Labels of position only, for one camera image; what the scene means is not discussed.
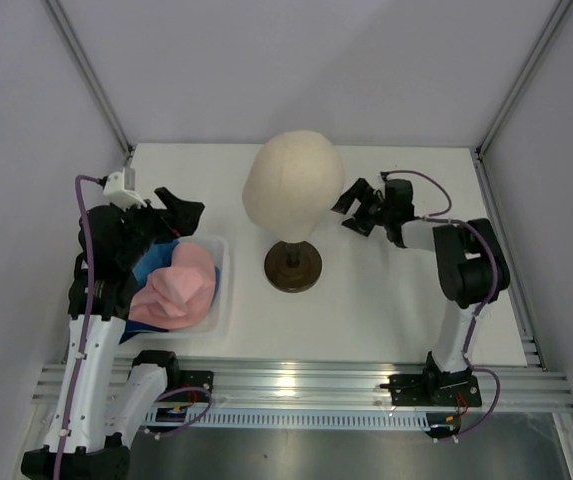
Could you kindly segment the light blue bucket hat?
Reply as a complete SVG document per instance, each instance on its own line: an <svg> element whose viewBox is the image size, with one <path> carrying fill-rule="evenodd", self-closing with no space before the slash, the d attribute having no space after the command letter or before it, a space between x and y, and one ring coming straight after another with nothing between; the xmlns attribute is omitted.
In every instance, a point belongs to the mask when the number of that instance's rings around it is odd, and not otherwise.
<svg viewBox="0 0 573 480"><path fill-rule="evenodd" d="M171 265L172 254L178 244L178 240L169 243L153 244L141 257L132 269L138 290L141 290L146 285L147 278L152 272Z"/></svg>

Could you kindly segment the pink bucket hat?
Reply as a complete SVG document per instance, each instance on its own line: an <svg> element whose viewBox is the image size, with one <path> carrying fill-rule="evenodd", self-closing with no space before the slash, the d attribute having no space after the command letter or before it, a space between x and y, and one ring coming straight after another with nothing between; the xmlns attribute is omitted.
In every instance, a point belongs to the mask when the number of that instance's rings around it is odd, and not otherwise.
<svg viewBox="0 0 573 480"><path fill-rule="evenodd" d="M209 252L179 241L171 265L152 272L137 289L128 319L162 330L191 327L208 314L216 290L217 270Z"/></svg>

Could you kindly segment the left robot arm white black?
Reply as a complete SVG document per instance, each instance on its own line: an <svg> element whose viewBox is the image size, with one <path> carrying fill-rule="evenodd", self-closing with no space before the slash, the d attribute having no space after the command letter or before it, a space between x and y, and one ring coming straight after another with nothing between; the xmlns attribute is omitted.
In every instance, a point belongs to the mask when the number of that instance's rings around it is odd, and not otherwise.
<svg viewBox="0 0 573 480"><path fill-rule="evenodd" d="M146 414L157 399L171 400L181 391L176 355L144 350L117 400L107 402L137 286L134 267L151 246L194 233L205 209L164 187L154 193L159 208L133 200L79 208L81 252L68 293L68 356L48 433L40 448L22 458L20 470L29 479L127 478L131 445Z"/></svg>

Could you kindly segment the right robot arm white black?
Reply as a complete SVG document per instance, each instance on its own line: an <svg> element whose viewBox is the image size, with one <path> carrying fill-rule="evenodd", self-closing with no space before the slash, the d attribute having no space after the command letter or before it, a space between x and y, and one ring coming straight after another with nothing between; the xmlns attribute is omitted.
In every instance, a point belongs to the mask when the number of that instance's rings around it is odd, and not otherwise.
<svg viewBox="0 0 573 480"><path fill-rule="evenodd" d="M417 214L411 174L383 172L380 189L360 178L332 208L344 215L344 227L364 237L381 227L396 247L435 256L447 300L437 344L421 373L394 374L382 387L398 407L479 407L482 398L470 352L482 314L510 285L509 268L488 219L453 219L451 202L438 212Z"/></svg>

